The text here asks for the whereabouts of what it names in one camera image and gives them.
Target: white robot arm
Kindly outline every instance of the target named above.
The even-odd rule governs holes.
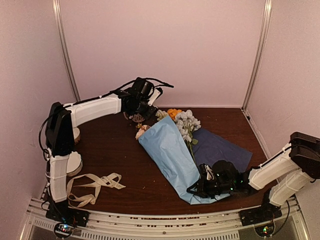
[[[200,179],[187,191],[202,198],[220,194],[251,195],[283,177],[265,192],[260,207],[240,212],[242,225],[261,223],[272,220],[281,205],[307,183],[320,179],[320,139],[294,132],[278,154],[243,173],[225,160],[217,161],[212,168],[204,164],[199,167]],[[213,175],[211,179],[207,179],[208,168]]]
[[[149,80],[160,84],[154,86]],[[133,83],[131,87],[122,90],[131,83]],[[81,156],[73,152],[75,144],[73,128],[93,119],[120,112],[129,116],[140,114],[148,119],[157,110],[153,103],[163,93],[160,87],[173,88],[172,85],[155,78],[138,77],[105,95],[63,105],[56,102],[51,106],[45,129],[47,149],[41,147],[47,160],[46,175],[50,183],[48,218],[62,222],[76,219],[78,226],[85,226],[86,221],[82,219],[88,219],[86,211],[68,208],[66,192],[68,161],[81,160]]]

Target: white wall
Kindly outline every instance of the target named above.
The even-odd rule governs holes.
[[[0,238],[13,240],[45,184],[39,127],[74,98],[51,0],[1,1],[0,29]]]
[[[248,111],[270,155],[299,131],[320,137],[320,1],[274,0]],[[320,236],[320,182],[297,194],[312,240]]]
[[[263,0],[61,0],[82,99],[137,76],[159,78],[161,106],[240,107],[254,64]]]

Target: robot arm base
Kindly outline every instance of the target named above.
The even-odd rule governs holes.
[[[263,196],[262,205],[240,211],[240,220],[242,226],[259,224],[272,221],[282,216],[281,207],[275,206],[269,202],[270,190],[266,191]]]
[[[71,226],[76,225],[84,228],[87,226],[90,214],[88,211],[68,207],[68,200],[56,203],[49,198],[49,202],[50,204],[45,214],[46,218]]]

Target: wooden table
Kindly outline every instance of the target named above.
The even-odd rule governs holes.
[[[191,108],[201,120],[203,128],[253,153],[248,166],[257,166],[266,157],[240,109]],[[80,127],[81,140],[76,150],[82,155],[83,168],[79,174],[92,173],[99,177],[110,173],[122,175],[126,188],[102,187],[95,205],[84,209],[136,215],[176,215],[212,213],[261,204],[267,186],[247,197],[228,197],[212,204],[189,205],[181,200],[157,165],[135,140],[136,123],[126,120],[122,113],[108,115],[84,123]],[[82,178],[74,185],[89,183]],[[78,197],[94,194],[94,188],[74,187]]]

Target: metal frame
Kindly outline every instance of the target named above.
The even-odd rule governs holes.
[[[262,134],[258,130],[258,127],[256,126],[255,121],[251,117],[250,113],[248,112],[248,110],[245,110],[245,111],[242,110],[242,113],[243,113],[245,119],[247,120],[248,124],[250,125],[256,139],[258,140],[266,159],[271,158],[272,155],[267,147],[265,139],[263,138]]]
[[[77,84],[75,81],[74,72],[71,67],[71,62],[70,62],[70,57],[69,57],[69,52],[68,52],[67,42],[66,42],[66,36],[65,36],[65,31],[64,31],[64,25],[63,25],[63,21],[62,21],[61,9],[60,9],[60,0],[52,0],[52,4],[53,4],[55,21],[56,21],[56,25],[57,25],[58,32],[59,32],[60,43],[61,43],[61,47],[62,47],[64,65],[66,68],[66,72],[68,74],[69,82],[70,82],[70,85],[72,88],[72,93],[73,93],[76,101],[78,102],[81,99],[80,99],[79,91],[78,91]]]
[[[296,198],[289,200],[290,215],[299,235],[299,240],[309,240],[308,232]],[[46,218],[48,204],[43,200],[32,198],[27,209],[27,218],[20,236],[29,240],[31,229],[36,226],[49,231],[53,230],[55,221]],[[281,208],[284,219],[288,207]],[[239,210],[230,210],[206,214],[186,215],[131,215],[111,212],[91,211],[87,227],[78,227],[74,236],[87,240],[239,240],[239,231],[253,228],[253,225],[242,226]]]
[[[266,45],[266,40],[268,36],[270,20],[271,20],[271,12],[272,12],[272,0],[265,0],[260,38],[259,38],[256,55],[255,55],[255,61],[254,61],[254,65],[253,65],[253,69],[250,77],[249,86],[246,91],[245,99],[242,105],[243,111],[246,111],[248,108],[248,104],[255,86],[255,82],[257,80],[258,71],[261,65],[261,60],[262,60],[262,54],[263,54],[263,50]]]

